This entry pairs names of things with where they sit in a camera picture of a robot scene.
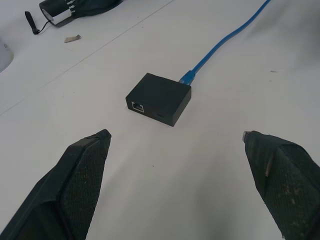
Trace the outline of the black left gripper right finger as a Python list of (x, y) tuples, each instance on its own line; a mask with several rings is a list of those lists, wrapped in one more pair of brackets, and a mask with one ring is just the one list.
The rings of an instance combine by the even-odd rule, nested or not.
[(320, 166), (300, 145), (258, 131), (242, 140), (255, 182), (285, 240), (320, 240)]

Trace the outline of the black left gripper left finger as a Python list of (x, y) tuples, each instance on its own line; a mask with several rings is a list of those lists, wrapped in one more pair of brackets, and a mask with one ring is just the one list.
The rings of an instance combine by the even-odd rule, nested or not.
[(111, 137), (103, 129), (70, 145), (35, 184), (0, 240), (86, 240)]

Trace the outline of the black network adapter box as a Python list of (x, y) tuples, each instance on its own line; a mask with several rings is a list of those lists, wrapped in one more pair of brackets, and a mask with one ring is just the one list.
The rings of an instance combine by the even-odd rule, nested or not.
[(191, 86), (146, 73), (125, 100), (128, 109), (173, 127), (191, 97)]

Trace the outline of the white round object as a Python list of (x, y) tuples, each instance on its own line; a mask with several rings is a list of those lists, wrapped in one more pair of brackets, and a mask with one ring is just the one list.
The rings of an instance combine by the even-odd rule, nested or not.
[(0, 39), (0, 73), (11, 64), (13, 59), (13, 51)]

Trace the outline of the black and silver cylindrical device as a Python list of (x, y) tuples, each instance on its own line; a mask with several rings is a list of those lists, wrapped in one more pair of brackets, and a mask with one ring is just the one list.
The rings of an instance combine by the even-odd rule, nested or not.
[(39, 8), (54, 26), (67, 19), (90, 17), (108, 12), (123, 0), (44, 0)]

